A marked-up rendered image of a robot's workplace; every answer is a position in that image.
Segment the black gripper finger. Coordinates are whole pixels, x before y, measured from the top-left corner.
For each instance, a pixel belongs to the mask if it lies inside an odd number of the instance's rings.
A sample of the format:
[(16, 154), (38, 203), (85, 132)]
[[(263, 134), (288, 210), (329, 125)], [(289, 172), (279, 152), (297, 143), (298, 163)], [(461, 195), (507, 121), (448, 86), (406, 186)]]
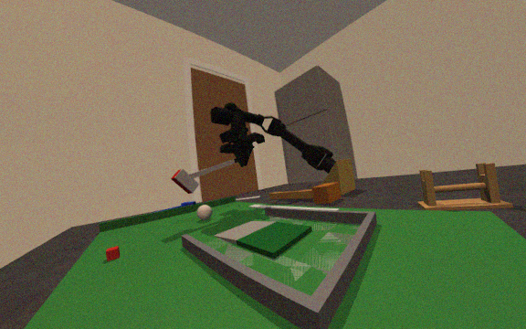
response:
[(238, 146), (238, 148), (240, 149), (240, 151), (242, 153), (243, 164), (244, 164), (244, 166), (247, 166), (247, 162), (248, 162), (249, 156), (250, 156), (254, 146), (243, 144), (243, 145)]
[[(232, 152), (232, 153), (235, 155), (236, 158), (242, 156), (242, 153), (241, 153), (240, 149), (230, 149), (230, 150), (228, 150), (228, 151), (229, 151), (229, 152)], [(241, 167), (244, 166), (243, 161), (240, 161), (239, 164), (240, 164)]]

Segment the blue putter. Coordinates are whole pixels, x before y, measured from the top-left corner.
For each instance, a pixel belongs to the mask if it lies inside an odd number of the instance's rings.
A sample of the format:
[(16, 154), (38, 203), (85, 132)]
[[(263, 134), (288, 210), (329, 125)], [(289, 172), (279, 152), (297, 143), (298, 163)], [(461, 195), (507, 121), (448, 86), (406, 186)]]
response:
[[(189, 206), (189, 205), (195, 205), (195, 202), (189, 202), (189, 201), (188, 202), (183, 202), (181, 204), (181, 206), (179, 206), (179, 207), (185, 207), (185, 206)], [(167, 208), (165, 210), (172, 209), (172, 208), (178, 208), (178, 207), (171, 207), (171, 208)]]

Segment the small red block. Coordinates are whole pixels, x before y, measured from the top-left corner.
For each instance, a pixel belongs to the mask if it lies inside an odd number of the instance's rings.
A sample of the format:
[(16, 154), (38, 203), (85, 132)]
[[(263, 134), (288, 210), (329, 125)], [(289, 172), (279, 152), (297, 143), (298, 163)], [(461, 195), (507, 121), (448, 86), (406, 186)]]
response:
[(109, 248), (106, 250), (106, 258), (107, 260), (116, 260), (120, 257), (120, 249), (119, 246), (114, 248)]

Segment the beige ball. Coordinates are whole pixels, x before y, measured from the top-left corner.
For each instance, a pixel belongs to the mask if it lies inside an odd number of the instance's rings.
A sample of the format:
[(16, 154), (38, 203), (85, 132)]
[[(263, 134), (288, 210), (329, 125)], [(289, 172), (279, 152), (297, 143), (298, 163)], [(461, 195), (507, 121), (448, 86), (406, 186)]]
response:
[(211, 209), (208, 205), (200, 206), (200, 207), (197, 209), (197, 216), (198, 216), (201, 220), (207, 220), (207, 219), (209, 219), (212, 215), (213, 215), (213, 214), (212, 214), (212, 209)]

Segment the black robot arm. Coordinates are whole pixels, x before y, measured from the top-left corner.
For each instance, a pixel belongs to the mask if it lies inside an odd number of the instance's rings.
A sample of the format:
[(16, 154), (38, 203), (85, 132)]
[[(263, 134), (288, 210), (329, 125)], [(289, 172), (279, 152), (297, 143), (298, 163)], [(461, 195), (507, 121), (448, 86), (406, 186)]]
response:
[[(272, 116), (264, 117), (260, 114), (256, 115), (250, 112), (241, 111), (240, 108), (238, 108), (233, 102), (226, 104), (224, 109), (215, 107), (211, 110), (211, 114), (212, 123), (223, 124), (227, 126), (229, 126), (231, 123), (230, 126), (232, 127), (230, 127), (229, 130), (219, 134), (223, 143), (231, 143), (230, 141), (235, 138), (242, 139), (241, 132), (239, 131), (239, 128), (236, 126), (236, 124), (246, 124), (246, 122), (252, 122), (261, 126), (265, 133), (271, 134), (273, 136), (280, 136), (292, 144), (302, 152), (302, 158), (304, 158), (309, 165), (317, 170), (325, 170), (328, 174), (336, 163), (336, 161), (331, 158), (333, 153), (330, 150), (323, 146), (317, 146), (303, 142), (298, 136), (288, 131), (284, 123)], [(265, 119), (273, 119), (267, 130), (262, 125)], [(322, 160), (323, 157), (324, 159)]]

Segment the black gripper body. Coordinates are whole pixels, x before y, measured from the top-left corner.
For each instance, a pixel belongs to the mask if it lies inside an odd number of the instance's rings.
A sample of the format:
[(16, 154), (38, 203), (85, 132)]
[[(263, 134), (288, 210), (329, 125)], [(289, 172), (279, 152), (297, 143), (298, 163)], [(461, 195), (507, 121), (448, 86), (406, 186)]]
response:
[(220, 153), (232, 154), (232, 152), (229, 152), (228, 150), (239, 149), (238, 146), (240, 145), (246, 144), (246, 145), (253, 146), (253, 142), (257, 142), (257, 143), (265, 142), (265, 138), (263, 134), (260, 134), (260, 133), (247, 134), (248, 128), (246, 128), (246, 125), (244, 123), (236, 124), (236, 126), (239, 128), (239, 131), (241, 132), (242, 139), (235, 138), (230, 141), (233, 144), (229, 144), (229, 143), (223, 144), (220, 147)]

